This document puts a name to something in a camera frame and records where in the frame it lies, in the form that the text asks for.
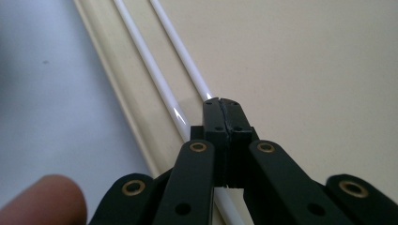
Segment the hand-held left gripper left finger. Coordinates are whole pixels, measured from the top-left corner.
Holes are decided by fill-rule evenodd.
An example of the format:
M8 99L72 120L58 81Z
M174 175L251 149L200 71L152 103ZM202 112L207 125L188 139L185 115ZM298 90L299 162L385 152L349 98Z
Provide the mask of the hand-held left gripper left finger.
M227 132L219 98L212 98L203 103L203 120L201 126L191 127L192 140L205 140L215 148L214 184L216 187L226 186L226 140Z

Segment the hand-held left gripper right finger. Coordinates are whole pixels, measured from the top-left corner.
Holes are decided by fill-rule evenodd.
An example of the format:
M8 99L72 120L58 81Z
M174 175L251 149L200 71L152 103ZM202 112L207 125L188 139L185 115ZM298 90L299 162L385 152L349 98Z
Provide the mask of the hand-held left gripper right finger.
M222 98L221 106L227 132L225 184L229 188L244 188L246 155L256 134L239 103Z

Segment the white chopstick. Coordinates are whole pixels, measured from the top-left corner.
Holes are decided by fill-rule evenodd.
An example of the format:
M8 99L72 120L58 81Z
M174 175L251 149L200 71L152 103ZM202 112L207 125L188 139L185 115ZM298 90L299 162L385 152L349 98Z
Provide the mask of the white chopstick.
M198 94L200 95L203 101L209 100L214 97L212 92L210 91L206 81L204 80L201 72L198 67L195 65L194 61L191 58L188 50L186 49L183 41L181 40L179 34L174 28L171 20L167 16L164 11L159 0L150 0L152 7L155 9L155 12L158 18L161 21L161 24L164 30L167 33L168 38L171 40L178 57L180 58L184 68L187 70L191 81L193 82Z
M145 40L135 24L134 19L129 13L124 1L114 0L114 2L140 56L145 63L153 83L161 95L161 99L165 104L168 113L170 113L182 140L186 142L190 138L191 134L191 125L189 120L177 103L175 95L162 75L158 64L148 49ZM222 219L228 225L243 225L243 219L226 190L221 188L217 188L215 190L215 202L221 213Z

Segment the beige plastic tray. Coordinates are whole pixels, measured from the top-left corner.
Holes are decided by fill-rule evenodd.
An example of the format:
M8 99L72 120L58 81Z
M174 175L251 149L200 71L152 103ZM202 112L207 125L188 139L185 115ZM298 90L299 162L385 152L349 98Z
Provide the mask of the beige plastic tray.
M183 143L114 0L74 0L146 165ZM191 125L202 99L149 0L123 0ZM313 179L357 176L398 203L398 0L159 0L213 97Z

